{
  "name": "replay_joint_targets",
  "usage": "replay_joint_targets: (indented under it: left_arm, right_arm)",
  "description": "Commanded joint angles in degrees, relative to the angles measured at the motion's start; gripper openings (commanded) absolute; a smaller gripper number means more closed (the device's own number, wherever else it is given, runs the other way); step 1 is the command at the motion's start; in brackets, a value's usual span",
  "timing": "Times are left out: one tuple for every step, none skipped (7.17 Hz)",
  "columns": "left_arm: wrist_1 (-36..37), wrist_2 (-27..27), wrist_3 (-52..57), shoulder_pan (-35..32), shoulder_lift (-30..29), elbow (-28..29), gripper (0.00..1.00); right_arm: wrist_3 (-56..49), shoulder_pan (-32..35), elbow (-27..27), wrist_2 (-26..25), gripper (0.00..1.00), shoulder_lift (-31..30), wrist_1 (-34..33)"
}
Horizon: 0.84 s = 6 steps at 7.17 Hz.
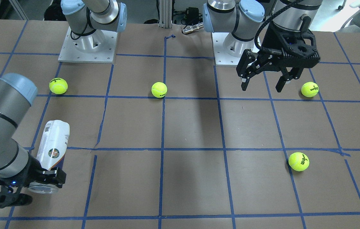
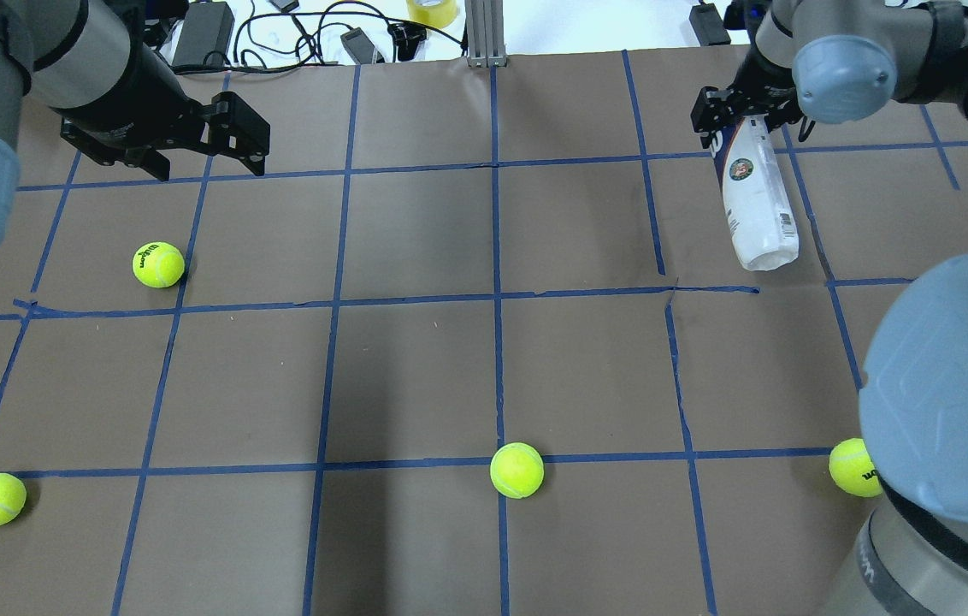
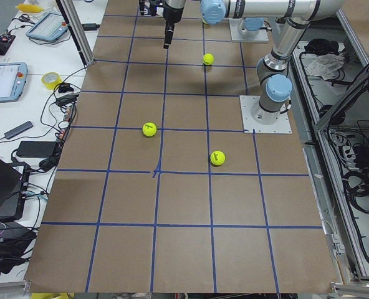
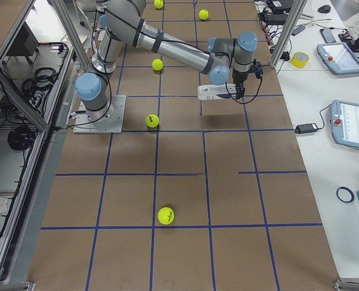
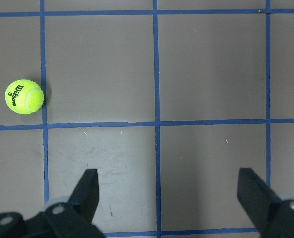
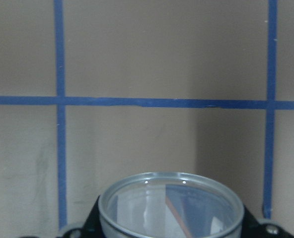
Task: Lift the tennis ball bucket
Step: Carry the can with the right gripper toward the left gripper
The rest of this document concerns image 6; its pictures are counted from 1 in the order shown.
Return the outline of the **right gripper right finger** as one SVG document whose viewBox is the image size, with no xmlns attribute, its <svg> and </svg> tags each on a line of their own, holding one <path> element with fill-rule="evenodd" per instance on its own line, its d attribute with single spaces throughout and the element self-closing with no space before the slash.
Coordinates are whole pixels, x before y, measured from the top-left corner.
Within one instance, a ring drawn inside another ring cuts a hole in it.
<svg viewBox="0 0 294 238">
<path fill-rule="evenodd" d="M 244 217 L 241 228 L 241 238 L 294 238 L 294 235 L 286 231 L 280 225 L 269 219 L 256 219 L 253 214 L 244 207 Z"/>
</svg>

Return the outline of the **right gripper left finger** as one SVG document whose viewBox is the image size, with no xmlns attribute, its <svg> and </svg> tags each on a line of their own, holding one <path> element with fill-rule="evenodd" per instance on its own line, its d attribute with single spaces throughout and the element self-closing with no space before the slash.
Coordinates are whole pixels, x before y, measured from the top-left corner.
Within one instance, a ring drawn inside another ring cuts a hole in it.
<svg viewBox="0 0 294 238">
<path fill-rule="evenodd" d="M 66 226 L 59 232 L 60 238 L 104 238 L 101 222 L 99 220 L 98 201 L 100 196 L 95 201 L 89 215 L 81 226 L 68 227 Z"/>
</svg>

